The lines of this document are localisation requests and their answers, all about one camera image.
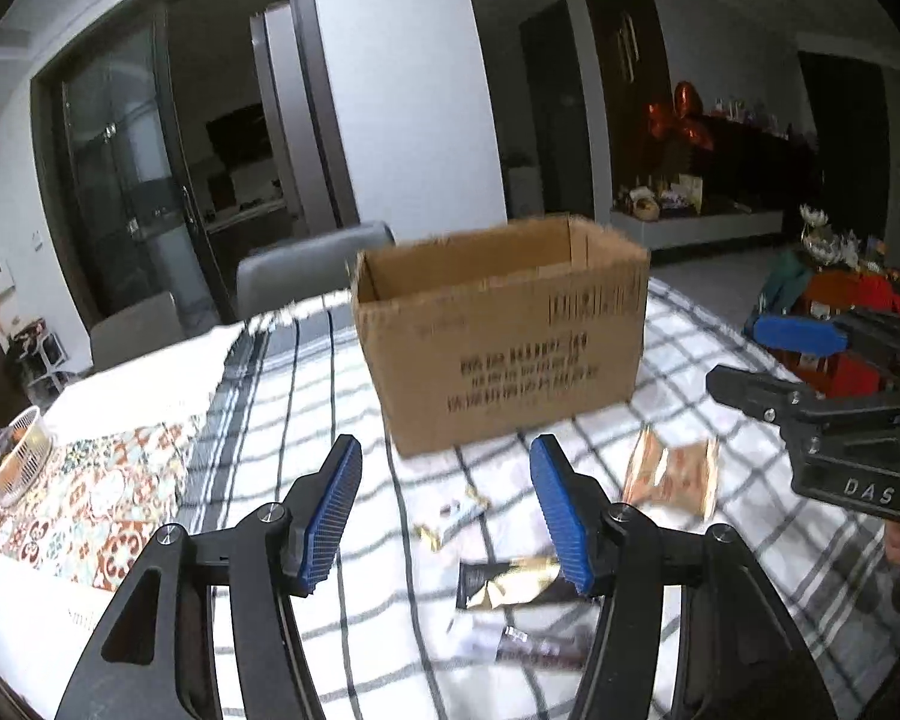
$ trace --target white tablecloth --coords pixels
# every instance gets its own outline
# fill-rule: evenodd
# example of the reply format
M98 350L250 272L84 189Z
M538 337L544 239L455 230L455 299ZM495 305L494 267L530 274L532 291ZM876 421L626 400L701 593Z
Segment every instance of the white tablecloth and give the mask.
M220 435L194 455L194 483L179 513L193 532L227 527L282 497L320 465L333 436L364 447L357 504L341 560L311 598L295 600L317 692L328 718L564 716L578 674L487 668L448 649L458 562L546 552L549 538L530 486L527 446L538 431L404 460L389 444L346 307L285 311L207 336L77 384L48 413L61 440L180 418L208 404ZM224 375L224 358L231 349ZM775 429L713 403L703 376L719 362L776 370L775 362L665 285L650 284L645 358L631 403L547 426L576 468L619 498L634 438L652 424L674 445L719 435L718 512L759 555L817 658L841 717L859 712L900 652L900 619L885 603L889 572L880 524L794 496ZM234 357L232 352L241 352ZM224 381L217 386L223 376ZM410 536L467 483L492 510L436 555ZM667 509L660 525L701 531ZM0 555L0 673L53 717L109 594L63 583ZM669 706L679 591L665 597L653 714ZM529 630L592 624L586 605L516 610ZM227 714L242 698L226 589L215 622L218 685Z

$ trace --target glass door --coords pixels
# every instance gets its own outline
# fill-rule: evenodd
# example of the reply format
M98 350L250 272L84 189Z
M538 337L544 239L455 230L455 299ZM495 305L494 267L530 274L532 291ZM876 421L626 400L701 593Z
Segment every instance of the glass door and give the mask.
M101 310L168 290L194 336L220 315L194 252L190 198L168 156L166 135L176 133L161 116L158 27L154 20L122 38L64 80L64 127Z

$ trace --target checkered tablecloth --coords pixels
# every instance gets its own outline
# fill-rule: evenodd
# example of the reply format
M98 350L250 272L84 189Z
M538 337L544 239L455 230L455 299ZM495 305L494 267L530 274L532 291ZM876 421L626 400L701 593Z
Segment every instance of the checkered tablecloth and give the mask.
M722 408L706 394L720 363L782 375L772 357L666 285L650 281L645 354L631 402L538 430L402 459L386 435L346 296L309 310L253 319L231 348L208 413L211 439L194 451L180 520L192 533L229 527L283 497L316 470L333 438L351 433L364 475L330 577L293 600L308 664L328 718L557 718L580 675L474 664L445 635L458 563L546 554L552 545L530 484L528 447L557 435L583 473L619 499L637 433L653 426L670 445L718 436L713 521L744 536L797 621L842 718L855 717L900 655L890 608L892 570L878 520L798 498L772 426ZM475 485L491 510L439 553L413 524ZM659 525L702 532L711 524L645 509ZM224 714L242 716L226 589L214 637ZM487 613L528 631L592 626L596 608ZM669 709L677 664L679 590L664 598L652 716Z

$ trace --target shelf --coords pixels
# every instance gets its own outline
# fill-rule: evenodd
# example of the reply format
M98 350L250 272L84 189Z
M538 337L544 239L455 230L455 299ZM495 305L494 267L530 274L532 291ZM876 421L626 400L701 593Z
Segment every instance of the shelf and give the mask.
M236 213L221 212L213 221L204 221L203 228L208 234L220 232L228 227L232 227L234 224L239 224L241 221L247 221L249 218L261 217L261 215L279 211L281 208L284 210L287 208L287 204L284 202L283 197L251 206L250 208L237 211Z
M778 233L783 229L783 211L662 218L658 221L641 221L613 211L610 225L647 250L658 251Z

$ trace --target floor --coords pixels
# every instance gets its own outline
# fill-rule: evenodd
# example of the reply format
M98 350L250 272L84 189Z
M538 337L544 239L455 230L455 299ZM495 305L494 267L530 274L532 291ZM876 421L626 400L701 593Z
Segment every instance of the floor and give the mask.
M743 327L756 304L780 248L720 254L662 266L650 266L650 275L684 293L733 327Z

